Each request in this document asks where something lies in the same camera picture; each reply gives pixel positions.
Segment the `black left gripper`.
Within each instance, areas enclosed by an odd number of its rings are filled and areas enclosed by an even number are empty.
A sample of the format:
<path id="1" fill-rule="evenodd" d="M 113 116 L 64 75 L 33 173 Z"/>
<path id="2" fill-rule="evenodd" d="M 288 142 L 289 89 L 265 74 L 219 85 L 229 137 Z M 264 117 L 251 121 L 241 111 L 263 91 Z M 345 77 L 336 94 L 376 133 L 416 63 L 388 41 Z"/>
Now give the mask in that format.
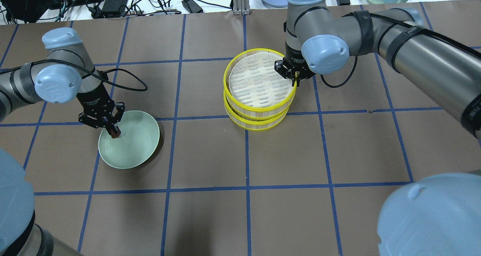
<path id="1" fill-rule="evenodd" d="M 125 112 L 124 102 L 114 102 L 105 87 L 77 94 L 83 112 L 79 122 L 94 129 L 106 129 L 111 137 L 119 137 L 118 123 Z"/>

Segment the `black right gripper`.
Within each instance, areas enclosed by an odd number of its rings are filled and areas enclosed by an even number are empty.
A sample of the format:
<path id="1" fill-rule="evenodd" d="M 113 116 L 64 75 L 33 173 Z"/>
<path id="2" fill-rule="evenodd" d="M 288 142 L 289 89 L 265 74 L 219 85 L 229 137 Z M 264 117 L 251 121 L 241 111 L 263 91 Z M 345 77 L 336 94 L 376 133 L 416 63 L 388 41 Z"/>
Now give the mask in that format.
<path id="1" fill-rule="evenodd" d="M 285 46 L 285 55 L 282 60 L 275 61 L 274 70 L 282 78 L 290 79 L 294 88 L 298 88 L 302 80 L 308 80 L 315 76 L 315 73 L 309 69 L 302 52 L 288 45 Z"/>

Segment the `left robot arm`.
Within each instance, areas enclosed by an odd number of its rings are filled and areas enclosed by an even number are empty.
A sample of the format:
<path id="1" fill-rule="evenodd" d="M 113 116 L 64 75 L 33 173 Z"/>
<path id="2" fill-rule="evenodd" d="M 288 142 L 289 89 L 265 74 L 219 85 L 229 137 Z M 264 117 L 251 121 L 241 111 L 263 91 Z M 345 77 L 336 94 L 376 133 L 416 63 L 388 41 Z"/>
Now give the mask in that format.
<path id="1" fill-rule="evenodd" d="M 45 33 L 42 42 L 48 50 L 45 60 L 1 72 L 1 119 L 41 101 L 67 103 L 76 98 L 83 108 L 79 122 L 118 138 L 125 104 L 110 98 L 105 88 L 108 77 L 96 70 L 79 34 L 61 27 Z M 33 186 L 5 150 L 1 150 L 0 235 L 2 256 L 80 255 L 36 223 Z"/>

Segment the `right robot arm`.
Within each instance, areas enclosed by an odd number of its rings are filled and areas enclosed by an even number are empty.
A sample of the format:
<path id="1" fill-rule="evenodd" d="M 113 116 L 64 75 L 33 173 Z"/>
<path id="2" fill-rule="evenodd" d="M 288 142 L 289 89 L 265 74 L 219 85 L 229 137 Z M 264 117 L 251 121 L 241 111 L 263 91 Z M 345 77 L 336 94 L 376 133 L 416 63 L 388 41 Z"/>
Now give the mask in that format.
<path id="1" fill-rule="evenodd" d="M 480 53 L 423 27 L 412 8 L 333 18 L 325 0 L 287 0 L 286 55 L 275 70 L 297 84 L 377 53 L 480 140 Z M 381 256 L 479 256 L 480 171 L 400 187 L 378 215 Z"/>

